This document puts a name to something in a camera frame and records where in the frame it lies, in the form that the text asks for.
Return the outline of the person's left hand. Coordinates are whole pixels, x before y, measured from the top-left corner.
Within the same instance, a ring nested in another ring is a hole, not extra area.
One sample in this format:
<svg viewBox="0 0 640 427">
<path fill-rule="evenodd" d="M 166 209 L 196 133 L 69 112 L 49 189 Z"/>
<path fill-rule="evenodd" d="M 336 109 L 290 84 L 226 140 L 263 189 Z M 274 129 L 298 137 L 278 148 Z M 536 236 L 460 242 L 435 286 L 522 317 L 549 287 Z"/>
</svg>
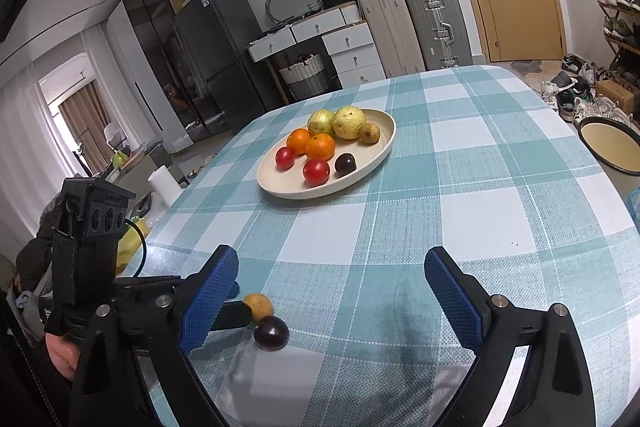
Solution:
<svg viewBox="0 0 640 427">
<path fill-rule="evenodd" d="M 72 381 L 80 357 L 78 344 L 67 335 L 55 336 L 47 333 L 44 340 L 46 340 L 49 357 L 58 373 Z"/>
</svg>

